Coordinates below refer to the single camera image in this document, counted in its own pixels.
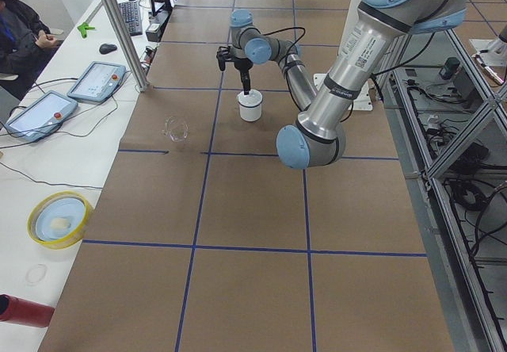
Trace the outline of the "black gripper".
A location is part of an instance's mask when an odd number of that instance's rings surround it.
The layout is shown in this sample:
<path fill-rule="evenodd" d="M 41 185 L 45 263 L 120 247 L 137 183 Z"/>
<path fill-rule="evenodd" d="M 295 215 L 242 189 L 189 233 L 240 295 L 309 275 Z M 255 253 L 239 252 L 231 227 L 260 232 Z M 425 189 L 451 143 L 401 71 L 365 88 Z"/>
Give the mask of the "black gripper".
<path fill-rule="evenodd" d="M 248 58 L 234 57 L 233 64 L 235 69 L 239 71 L 242 91 L 245 95 L 248 95 L 251 90 L 250 60 Z"/>

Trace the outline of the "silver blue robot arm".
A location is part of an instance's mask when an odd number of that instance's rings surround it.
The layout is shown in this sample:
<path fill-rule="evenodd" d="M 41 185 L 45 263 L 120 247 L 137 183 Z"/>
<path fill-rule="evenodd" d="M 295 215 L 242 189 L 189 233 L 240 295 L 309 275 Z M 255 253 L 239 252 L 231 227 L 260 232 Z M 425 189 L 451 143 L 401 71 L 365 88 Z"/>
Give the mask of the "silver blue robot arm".
<path fill-rule="evenodd" d="M 277 154 L 285 166 L 303 170 L 336 162 L 345 151 L 341 118 L 393 40 L 455 28 L 466 16 L 466 0 L 361 0 L 357 13 L 353 30 L 319 88 L 311 81 L 295 44 L 262 34 L 249 10 L 231 14 L 231 45 L 217 51 L 219 69 L 232 62 L 248 92 L 250 68 L 273 61 L 301 110 L 295 123 L 277 134 Z"/>

